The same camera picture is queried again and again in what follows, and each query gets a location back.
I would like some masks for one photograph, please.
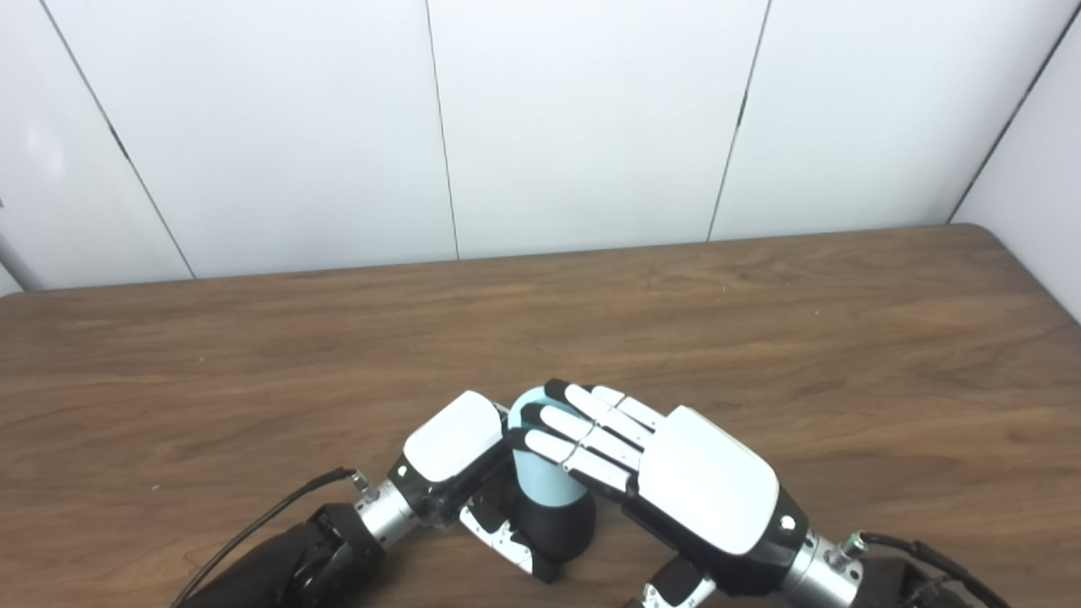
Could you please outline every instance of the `white wall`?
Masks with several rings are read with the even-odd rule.
[[[765,0],[431,0],[463,257],[702,241]]]
[[[48,0],[198,277],[455,257],[424,0]]]
[[[991,230],[1081,320],[1081,25],[1063,40],[953,222]]]
[[[43,2],[0,2],[30,288],[940,223],[1078,0]]]
[[[1076,0],[774,0],[711,238],[945,222]]]
[[[15,279],[11,278],[11,274],[3,266],[0,266],[0,296],[19,291],[23,291],[23,288],[18,287],[18,283],[15,282]]]
[[[29,288],[191,277],[37,0],[0,1],[0,201]]]

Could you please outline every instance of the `back of robotic hand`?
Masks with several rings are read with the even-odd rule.
[[[793,608],[961,608],[942,584],[957,580],[990,608],[1009,608],[964,568],[919,542],[857,533],[840,545],[822,538],[758,454],[698,412],[663,415],[604,386],[560,380],[543,404],[522,409],[515,449],[560,465],[678,555],[626,606],[694,607],[715,590],[730,596],[777,593]],[[863,557],[891,545],[943,570],[932,578],[907,559]]]

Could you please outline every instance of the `robotic hand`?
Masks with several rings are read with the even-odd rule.
[[[370,486],[359,472],[345,470],[312,480],[226,545],[173,607],[355,606],[375,580],[388,548],[418,526],[448,528],[459,518],[520,568],[550,580],[550,565],[510,530],[506,518],[473,500],[489,477],[509,466],[510,451],[503,440],[506,419],[502,406],[464,393],[409,436],[385,481]],[[258,525],[305,491],[349,473],[361,490],[355,504],[324,504],[306,523],[262,542],[191,594],[210,567]]]
[[[522,408],[508,442],[558,464],[620,504],[679,555],[630,607],[694,607],[716,589],[730,596],[779,593],[793,608],[963,608],[942,586],[964,583],[991,608],[1007,605],[964,568],[916,542],[857,533],[835,545],[815,533],[773,468],[698,412],[663,415],[623,393],[560,380],[544,404]],[[892,545],[946,572],[932,579],[902,558],[862,559],[867,543]]]

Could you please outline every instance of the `black cable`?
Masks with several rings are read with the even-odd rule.
[[[859,532],[859,538],[869,544],[880,544],[904,551],[913,558],[942,570],[949,578],[960,582],[976,599],[988,608],[1011,608],[1005,599],[990,590],[983,581],[970,573],[963,566],[938,553],[930,545],[920,541],[906,541],[875,532]]]
[[[333,484],[338,479],[345,479],[346,477],[350,477],[355,473],[357,473],[356,468],[343,468],[339,466],[334,471],[329,471],[326,473],[323,473],[319,477],[311,479],[307,484],[301,486],[295,491],[293,491],[293,493],[282,499],[281,502],[270,507],[270,511],[264,513],[258,519],[252,521],[251,524],[248,525],[246,528],[241,530],[239,534],[232,537],[232,540],[225,543],[225,546],[223,546],[216,554],[214,554],[214,557],[211,557],[210,561],[204,564],[203,567],[200,568],[199,571],[196,572],[193,577],[191,577],[191,580],[188,581],[188,584],[184,585],[184,589],[181,590],[181,594],[177,595],[176,599],[174,599],[173,603],[169,605],[169,608],[178,608],[181,604],[187,600],[188,596],[191,595],[191,593],[196,590],[196,587],[199,586],[199,583],[201,583],[202,580],[206,578],[206,574],[209,574],[210,571],[213,570],[215,566],[217,566],[223,559],[225,559],[226,555],[229,555],[229,552],[237,548],[237,545],[244,542],[244,540],[248,537],[252,536],[252,532],[258,530],[261,527],[263,527],[264,524],[266,524],[270,519],[273,519],[275,515],[278,515],[282,511],[285,511],[285,507],[296,502],[296,499],[303,497],[304,494],[312,490],[322,488],[328,484]]]

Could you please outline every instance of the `wood grain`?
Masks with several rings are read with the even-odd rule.
[[[301,481],[382,475],[462,391],[552,375],[699,409],[829,537],[920,538],[1015,606],[1081,604],[1081,329],[947,226],[8,296],[0,605],[164,606]],[[551,586],[415,534],[365,605],[619,606],[668,551],[600,517]]]

